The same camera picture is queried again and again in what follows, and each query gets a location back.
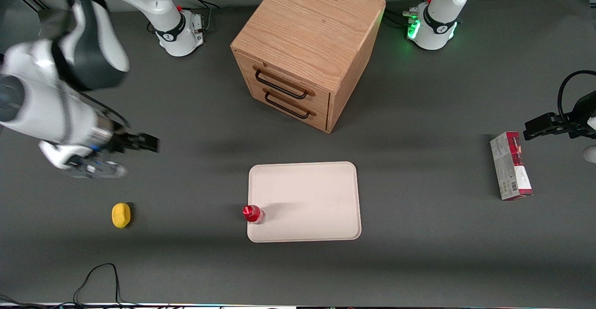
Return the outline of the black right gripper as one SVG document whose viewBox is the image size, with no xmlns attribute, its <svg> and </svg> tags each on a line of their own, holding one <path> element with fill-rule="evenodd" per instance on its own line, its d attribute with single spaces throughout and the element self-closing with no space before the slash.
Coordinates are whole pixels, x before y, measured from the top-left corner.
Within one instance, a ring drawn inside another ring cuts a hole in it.
<svg viewBox="0 0 596 309">
<path fill-rule="evenodd" d="M 149 134 L 130 134 L 114 132 L 110 139 L 110 153 L 124 154 L 126 150 L 146 150 L 154 153 L 160 151 L 159 139 Z"/>
</svg>

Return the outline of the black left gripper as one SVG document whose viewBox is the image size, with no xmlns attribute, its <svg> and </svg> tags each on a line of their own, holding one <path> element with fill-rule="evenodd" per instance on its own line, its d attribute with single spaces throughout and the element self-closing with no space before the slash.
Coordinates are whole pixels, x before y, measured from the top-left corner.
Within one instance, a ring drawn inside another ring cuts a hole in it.
<svg viewBox="0 0 596 309">
<path fill-rule="evenodd" d="M 554 113 L 545 113 L 525 123 L 524 139 L 532 140 L 540 136 L 550 135 L 555 131 L 555 135 L 568 133 L 571 139 L 577 137 L 587 137 L 594 139 L 596 137 L 595 123 L 596 111 L 596 92 L 581 97 L 573 106 L 569 113 L 564 113 L 562 109 L 563 91 L 558 91 L 557 110 L 561 120 L 557 130 L 555 130 Z"/>
</svg>

